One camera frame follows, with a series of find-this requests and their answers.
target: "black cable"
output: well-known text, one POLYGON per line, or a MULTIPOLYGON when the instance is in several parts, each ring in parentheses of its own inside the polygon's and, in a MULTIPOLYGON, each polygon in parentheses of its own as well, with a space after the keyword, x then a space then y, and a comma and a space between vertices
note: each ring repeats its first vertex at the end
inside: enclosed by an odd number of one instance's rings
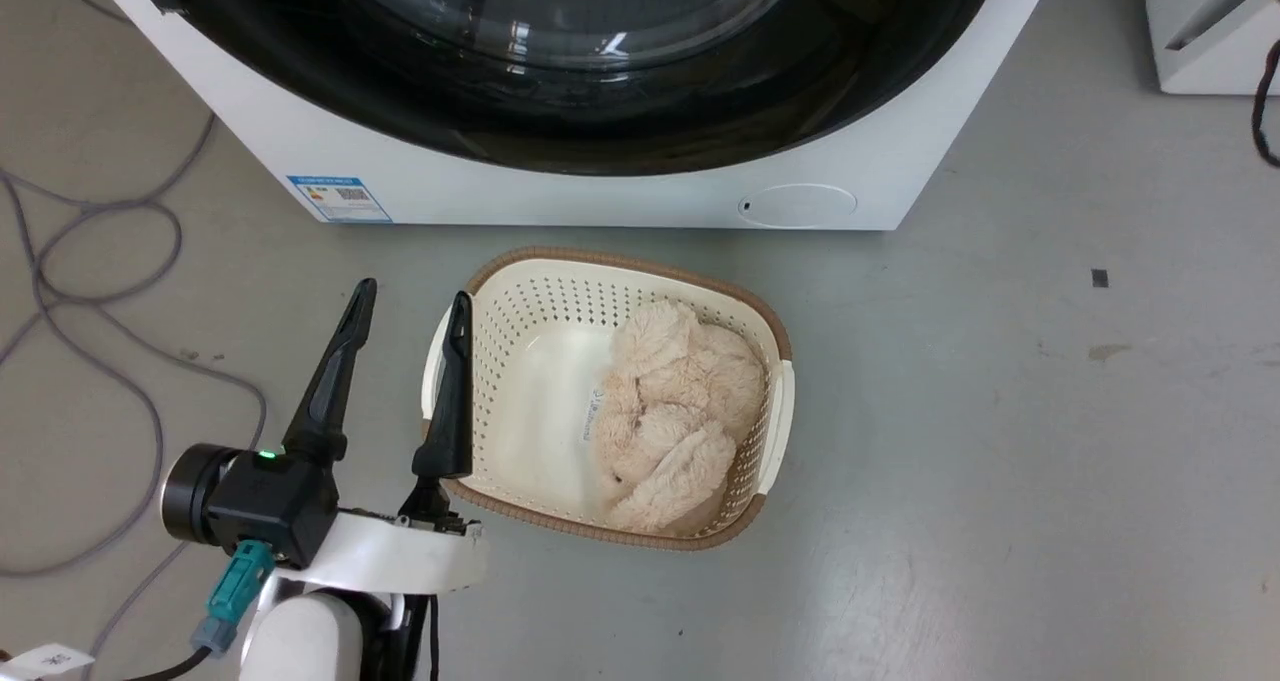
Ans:
POLYGON ((1276 40, 1271 51, 1267 52, 1267 60, 1262 67, 1262 79, 1258 79, 1258 90, 1253 93, 1251 129, 1253 131, 1253 146, 1258 148, 1258 156, 1262 157, 1262 161, 1280 169, 1280 157, 1271 151, 1271 143, 1267 143, 1267 136, 1262 132, 1262 116, 1267 110, 1267 97, 1271 93, 1271 83, 1276 78, 1276 67, 1280 67, 1280 40, 1276 40))
POLYGON ((411 681, 417 672, 417 653, 422 645, 422 627, 426 625, 430 599, 431 597, 404 597, 404 613, 408 621, 399 630, 401 644, 396 658, 399 664, 399 681, 411 681))
POLYGON ((125 681, 173 681, 174 678, 200 666, 200 662, 206 658, 209 658, 209 646, 202 646, 197 649, 196 653, 191 654, 187 661, 177 666, 165 668, 164 671, 156 671, 155 673, 147 673, 146 676, 125 678, 125 681))
POLYGON ((431 604, 431 627, 428 637, 429 653, 431 654, 430 681, 440 681, 440 598, 435 594, 426 597, 431 604))

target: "qr code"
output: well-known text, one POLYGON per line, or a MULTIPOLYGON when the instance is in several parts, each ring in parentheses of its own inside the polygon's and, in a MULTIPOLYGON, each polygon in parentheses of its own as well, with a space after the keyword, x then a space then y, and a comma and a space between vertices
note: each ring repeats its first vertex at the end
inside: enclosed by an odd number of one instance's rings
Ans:
POLYGON ((337 192, 343 198, 343 201, 369 201, 369 195, 365 193, 365 189, 338 188, 337 192))

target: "concrete floor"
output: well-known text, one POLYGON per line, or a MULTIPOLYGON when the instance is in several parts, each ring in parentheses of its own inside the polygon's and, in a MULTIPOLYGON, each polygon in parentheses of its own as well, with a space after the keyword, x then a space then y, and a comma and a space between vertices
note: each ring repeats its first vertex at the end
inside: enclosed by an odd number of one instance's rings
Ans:
MULTIPOLYGON (((1043 0, 890 234, 324 227, 219 131, 169 193, 182 260, 115 310, 259 381, 273 443, 342 294, 378 276, 338 477, 346 503, 392 509, 411 486, 429 332, 495 253, 616 250, 773 303, 799 398, 753 527, 677 556, 466 508, 494 556, 485 584, 444 599, 447 680, 1272 677, 1280 175, 1254 156, 1244 99, 1160 96, 1147 44, 1140 0, 1043 0), (1093 288, 1092 268, 1112 288, 1093 288)), ((73 0, 0 0, 0 163, 18 174, 137 193, 204 114, 132 29, 73 0)), ((28 209, 37 236, 67 218, 40 198, 28 209)), ((69 288, 110 288, 168 248, 164 221, 136 215, 78 234, 51 269, 69 288)), ((8 212, 0 270, 8 335, 32 308, 8 212)), ((170 456, 247 440, 238 390, 92 317, 67 325, 155 394, 170 456)), ((150 430, 136 399, 40 332, 0 371, 0 563, 35 566, 136 502, 150 430)), ((172 547, 152 520, 92 565, 0 582, 0 646, 87 648, 172 547)), ((189 550, 99 677, 183 657, 223 561, 189 550)), ((233 678, 234 664, 189 677, 233 678)))

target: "teal connector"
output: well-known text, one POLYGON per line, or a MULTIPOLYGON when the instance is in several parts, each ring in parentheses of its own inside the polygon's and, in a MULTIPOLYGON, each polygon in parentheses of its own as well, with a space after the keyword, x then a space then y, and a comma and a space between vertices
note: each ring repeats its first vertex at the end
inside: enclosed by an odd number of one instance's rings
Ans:
POLYGON ((209 616, 192 634, 192 648, 207 648, 214 658, 221 658, 236 641, 236 627, 241 618, 274 570, 275 557, 270 545, 262 541, 241 541, 227 571, 205 602, 209 616))
POLYGON ((262 541, 241 541, 221 580, 205 602, 209 616, 228 623, 238 623, 274 570, 275 558, 271 556, 270 545, 262 541))

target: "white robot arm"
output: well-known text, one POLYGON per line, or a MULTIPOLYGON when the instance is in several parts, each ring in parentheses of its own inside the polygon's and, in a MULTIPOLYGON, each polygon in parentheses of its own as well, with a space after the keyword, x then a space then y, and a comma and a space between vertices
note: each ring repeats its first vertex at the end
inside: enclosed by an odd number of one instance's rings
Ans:
POLYGON ((371 654, 384 652, 380 644, 421 634, 413 629, 412 599, 433 597, 426 603, 434 604, 435 595, 477 584, 488 553, 479 524, 457 535, 407 517, 338 513, 311 566, 276 570, 262 588, 241 653, 241 680, 370 676, 379 663, 370 663, 371 654))

